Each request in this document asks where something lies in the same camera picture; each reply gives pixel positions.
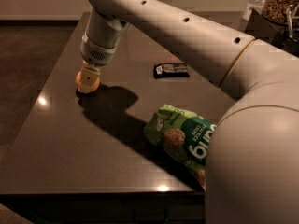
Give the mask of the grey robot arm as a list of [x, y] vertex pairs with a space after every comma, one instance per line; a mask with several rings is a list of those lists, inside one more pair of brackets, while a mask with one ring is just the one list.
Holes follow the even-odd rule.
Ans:
[[157, 0], [88, 1], [79, 91], [133, 25], [232, 101], [207, 152], [206, 224], [299, 224], [297, 57]]

